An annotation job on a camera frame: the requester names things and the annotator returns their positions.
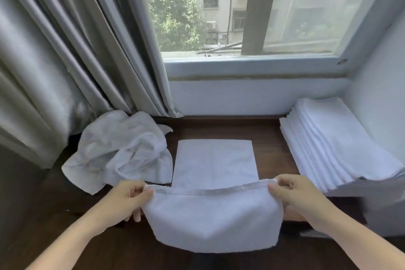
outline flat white cloth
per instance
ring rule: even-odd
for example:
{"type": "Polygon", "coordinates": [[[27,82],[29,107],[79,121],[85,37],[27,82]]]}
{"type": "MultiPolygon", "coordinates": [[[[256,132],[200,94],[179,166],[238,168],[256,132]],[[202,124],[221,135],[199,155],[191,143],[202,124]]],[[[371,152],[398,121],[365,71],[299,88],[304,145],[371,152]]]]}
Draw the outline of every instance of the flat white cloth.
{"type": "Polygon", "coordinates": [[[283,209],[262,180],[225,189],[187,190],[152,185],[143,211],[156,239],[199,253],[260,250],[276,245],[283,209]]]}
{"type": "Polygon", "coordinates": [[[145,112],[129,117],[124,111],[105,113],[83,131],[78,149],[62,166],[65,176],[90,194],[120,180],[143,179],[166,184],[173,176],[173,160],[165,134],[145,112]]]}
{"type": "Polygon", "coordinates": [[[338,97],[299,99],[280,124],[300,173],[323,192],[403,173],[404,165],[371,139],[338,97]]]}
{"type": "Polygon", "coordinates": [[[172,187],[152,187],[143,211],[160,242],[192,252],[276,245],[283,206],[259,181],[251,141],[179,141],[172,187]]]}

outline gray curtain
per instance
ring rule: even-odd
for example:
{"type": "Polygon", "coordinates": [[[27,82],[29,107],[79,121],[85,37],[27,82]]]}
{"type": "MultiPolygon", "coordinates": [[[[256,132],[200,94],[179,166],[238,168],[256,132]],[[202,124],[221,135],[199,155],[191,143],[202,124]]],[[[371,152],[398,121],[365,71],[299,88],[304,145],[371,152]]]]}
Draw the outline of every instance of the gray curtain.
{"type": "Polygon", "coordinates": [[[182,116],[146,0],[0,0],[0,144],[50,167],[114,109],[182,116]]]}

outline forearm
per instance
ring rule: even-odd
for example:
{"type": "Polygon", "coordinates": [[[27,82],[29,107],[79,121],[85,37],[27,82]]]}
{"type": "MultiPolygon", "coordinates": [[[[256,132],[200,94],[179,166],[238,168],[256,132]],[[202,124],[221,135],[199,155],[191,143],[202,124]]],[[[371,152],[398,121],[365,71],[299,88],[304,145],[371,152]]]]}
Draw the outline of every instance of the forearm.
{"type": "Polygon", "coordinates": [[[325,232],[360,270],[404,270],[405,254],[367,227],[339,211],[325,232]]]}
{"type": "Polygon", "coordinates": [[[77,220],[26,270],[71,270],[93,235],[87,222],[77,220]]]}

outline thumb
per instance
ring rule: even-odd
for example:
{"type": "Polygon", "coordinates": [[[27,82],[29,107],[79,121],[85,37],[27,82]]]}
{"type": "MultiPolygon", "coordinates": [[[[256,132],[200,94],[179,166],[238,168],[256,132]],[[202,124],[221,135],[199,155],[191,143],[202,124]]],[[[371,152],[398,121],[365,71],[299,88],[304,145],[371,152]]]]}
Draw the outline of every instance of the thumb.
{"type": "Polygon", "coordinates": [[[276,195],[277,198],[279,198],[280,200],[289,202],[291,190],[283,188],[278,184],[272,182],[269,182],[267,184],[267,189],[269,190],[270,193],[276,195]]]}
{"type": "Polygon", "coordinates": [[[149,201],[152,198],[152,196],[153,196],[153,189],[147,188],[139,195],[130,198],[130,202],[134,206],[134,208],[137,208],[144,205],[147,201],[149,201]]]}

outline hand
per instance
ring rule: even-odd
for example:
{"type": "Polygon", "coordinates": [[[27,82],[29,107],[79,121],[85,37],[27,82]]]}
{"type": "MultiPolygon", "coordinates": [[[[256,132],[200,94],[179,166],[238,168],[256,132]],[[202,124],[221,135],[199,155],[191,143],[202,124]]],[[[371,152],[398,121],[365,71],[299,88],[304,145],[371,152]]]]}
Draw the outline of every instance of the hand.
{"type": "Polygon", "coordinates": [[[153,189],[143,190],[145,185],[143,181],[120,181],[81,220],[86,222],[94,236],[123,220],[128,221],[132,215],[139,222],[140,206],[153,196],[153,189]]]}
{"type": "Polygon", "coordinates": [[[329,220],[340,213],[306,176],[282,174],[275,179],[278,185],[269,183],[269,192],[301,214],[315,230],[324,232],[329,220]]]}

